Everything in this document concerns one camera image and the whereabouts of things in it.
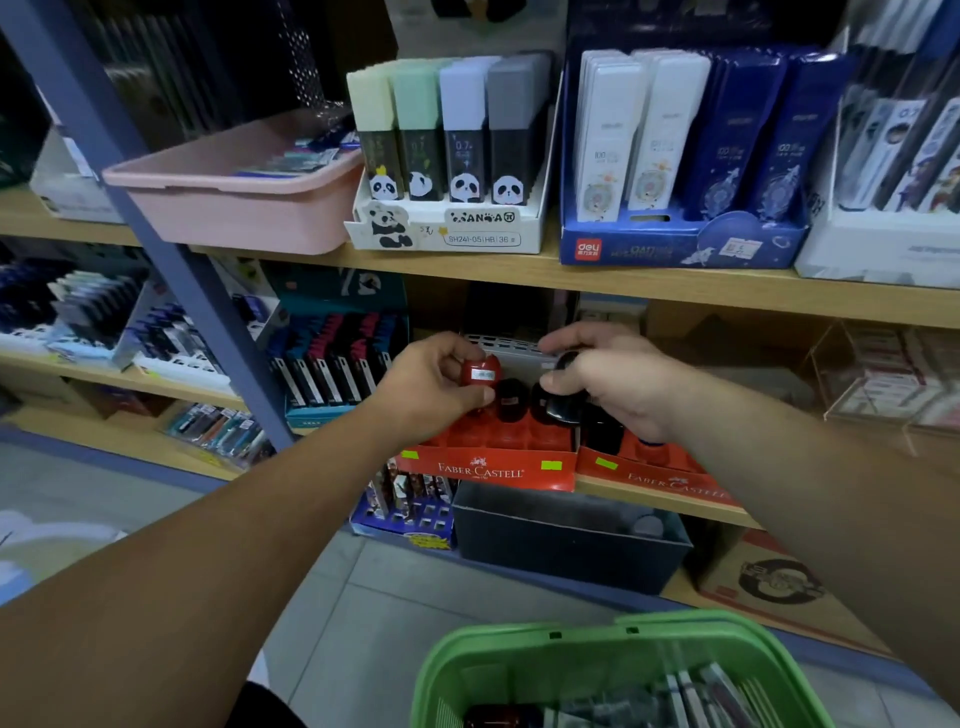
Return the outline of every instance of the panda illustration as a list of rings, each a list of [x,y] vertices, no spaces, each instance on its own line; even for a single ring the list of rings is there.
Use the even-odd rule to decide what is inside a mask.
[[[395,200],[399,196],[396,182],[385,174],[378,174],[370,180],[370,193],[375,200]]]
[[[433,189],[433,180],[424,175],[422,172],[411,172],[410,173],[410,197],[423,197],[430,194],[430,190]]]
[[[410,248],[413,240],[407,232],[407,213],[402,207],[370,204],[367,207],[373,238],[381,248]]]
[[[504,175],[493,183],[493,201],[498,205],[523,205],[523,182]]]
[[[470,172],[457,175],[450,180],[450,199],[462,203],[480,202],[480,182]]]

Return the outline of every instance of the black storage bin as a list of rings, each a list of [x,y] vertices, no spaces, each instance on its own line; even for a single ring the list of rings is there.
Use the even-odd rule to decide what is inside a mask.
[[[632,532],[648,514],[663,522],[662,537]],[[648,595],[662,591],[691,549],[676,513],[469,480],[453,500],[453,523],[466,559]]]

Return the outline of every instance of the green shopping basket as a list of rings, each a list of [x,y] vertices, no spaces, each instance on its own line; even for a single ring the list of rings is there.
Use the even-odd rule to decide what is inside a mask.
[[[461,728],[473,705],[556,705],[716,662],[766,728],[833,728],[782,644],[720,610],[621,617],[609,627],[466,627],[434,646],[420,669],[411,728]]]

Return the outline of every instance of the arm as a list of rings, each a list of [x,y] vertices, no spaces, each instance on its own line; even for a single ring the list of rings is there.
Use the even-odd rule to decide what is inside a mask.
[[[372,474],[492,399],[452,333],[356,410],[0,608],[10,725],[222,726],[257,651]]]
[[[960,710],[960,482],[686,366],[612,325],[540,345],[580,354],[542,385],[586,388],[641,438],[682,445],[831,592]]]

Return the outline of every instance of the right hand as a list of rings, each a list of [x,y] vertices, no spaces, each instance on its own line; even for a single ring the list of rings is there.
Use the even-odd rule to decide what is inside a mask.
[[[540,350],[546,353],[579,347],[590,349],[566,369],[543,375],[540,386],[555,395],[586,389],[641,440],[666,442],[666,395],[673,373],[684,364],[620,324],[581,321],[540,339]]]

